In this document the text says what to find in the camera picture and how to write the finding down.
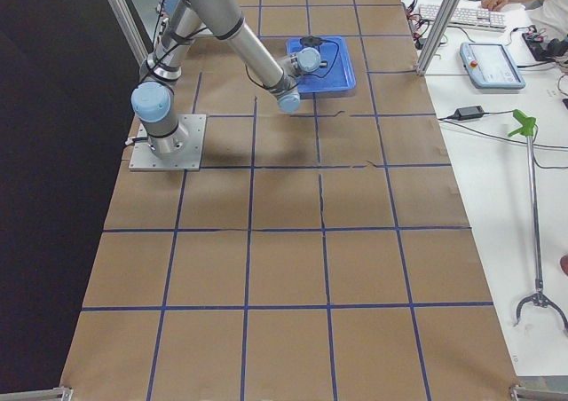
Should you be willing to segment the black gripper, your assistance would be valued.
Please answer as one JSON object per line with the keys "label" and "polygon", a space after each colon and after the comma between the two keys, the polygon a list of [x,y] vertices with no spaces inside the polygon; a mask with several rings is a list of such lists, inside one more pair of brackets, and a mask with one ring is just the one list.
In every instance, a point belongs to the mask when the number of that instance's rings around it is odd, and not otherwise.
{"label": "black gripper", "polygon": [[313,35],[303,36],[299,39],[302,47],[320,47],[324,42],[323,38]]}

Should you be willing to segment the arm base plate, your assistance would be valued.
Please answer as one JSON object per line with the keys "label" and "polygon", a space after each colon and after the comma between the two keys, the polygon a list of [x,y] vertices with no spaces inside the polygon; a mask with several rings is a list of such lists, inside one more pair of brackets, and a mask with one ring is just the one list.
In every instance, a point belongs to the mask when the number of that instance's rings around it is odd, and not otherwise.
{"label": "arm base plate", "polygon": [[200,170],[207,115],[177,114],[177,120],[177,130],[166,138],[150,137],[139,124],[142,140],[133,143],[130,171]]}

